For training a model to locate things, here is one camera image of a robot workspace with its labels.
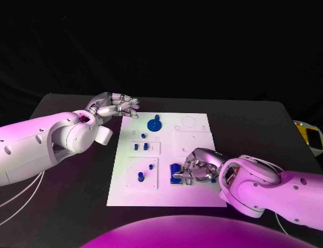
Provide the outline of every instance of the robotic hand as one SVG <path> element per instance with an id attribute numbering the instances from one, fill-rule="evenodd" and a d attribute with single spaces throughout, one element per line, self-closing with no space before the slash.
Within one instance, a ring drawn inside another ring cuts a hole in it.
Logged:
<path id="1" fill-rule="evenodd" d="M 323 230 L 323 175 L 286 172 L 247 155 L 228 159 L 221 153 L 197 148 L 184 172 L 174 177 L 200 182 L 220 177 L 220 197 L 247 216 L 260 218 L 270 209 L 295 224 Z"/>
<path id="2" fill-rule="evenodd" d="M 84 152 L 94 141 L 109 144 L 113 116 L 138 119 L 139 100 L 102 93 L 86 110 L 64 112 L 0 128 L 0 186 L 19 182 Z"/>

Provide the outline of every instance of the white board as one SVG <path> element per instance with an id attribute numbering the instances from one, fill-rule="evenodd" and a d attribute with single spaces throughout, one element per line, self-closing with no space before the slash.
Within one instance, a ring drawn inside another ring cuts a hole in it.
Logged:
<path id="1" fill-rule="evenodd" d="M 148 122 L 161 116 L 162 129 L 152 132 Z M 123 117 L 115 161 L 109 206 L 227 207 L 217 183 L 171 184 L 171 164 L 181 164 L 195 148 L 215 150 L 207 114 L 139 113 L 140 118 Z M 139 182 L 138 173 L 145 173 Z"/>

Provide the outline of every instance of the black background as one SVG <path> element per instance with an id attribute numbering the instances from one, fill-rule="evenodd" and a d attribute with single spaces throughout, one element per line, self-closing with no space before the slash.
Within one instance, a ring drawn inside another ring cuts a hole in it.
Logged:
<path id="1" fill-rule="evenodd" d="M 0 16 L 0 126 L 51 92 L 110 91 L 280 101 L 323 131 L 323 2 L 51 9 Z"/>

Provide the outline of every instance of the gray table surface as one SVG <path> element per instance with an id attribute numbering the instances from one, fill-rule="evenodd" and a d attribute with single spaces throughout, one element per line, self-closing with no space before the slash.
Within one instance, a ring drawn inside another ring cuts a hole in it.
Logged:
<path id="1" fill-rule="evenodd" d="M 93 96 L 48 94 L 32 118 L 86 108 Z M 241 154 L 276 163 L 286 170 L 321 173 L 313 153 L 282 103 L 140 98 L 142 112 L 207 113 L 217 150 L 231 157 Z M 87 152 L 53 167 L 37 195 L 15 218 L 0 226 L 0 247 L 79 247 L 112 229 L 148 218 L 197 214 L 244 220 L 282 231 L 275 213 L 260 219 L 227 208 L 107 207 L 122 118 L 106 124 L 113 132 L 109 146 L 94 142 Z M 32 182 L 34 178 L 0 187 L 0 203 Z M 32 189 L 0 209 L 0 221 L 21 208 Z M 290 234 L 323 246 L 323 232 L 282 219 Z"/>

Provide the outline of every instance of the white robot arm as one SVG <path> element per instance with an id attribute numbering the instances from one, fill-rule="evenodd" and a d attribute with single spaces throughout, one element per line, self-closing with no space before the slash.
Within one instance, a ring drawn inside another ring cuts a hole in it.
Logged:
<path id="1" fill-rule="evenodd" d="M 64 112 L 0 128 L 0 186 L 19 182 L 84 152 L 94 141 L 109 144 L 113 116 L 138 118 L 139 100 L 102 93 L 86 110 Z"/>
<path id="2" fill-rule="evenodd" d="M 323 175 L 286 172 L 251 156 L 228 159 L 221 153 L 197 148 L 184 171 L 174 177 L 200 182 L 220 177 L 220 197 L 247 216 L 260 218 L 270 209 L 295 224 L 323 230 Z"/>

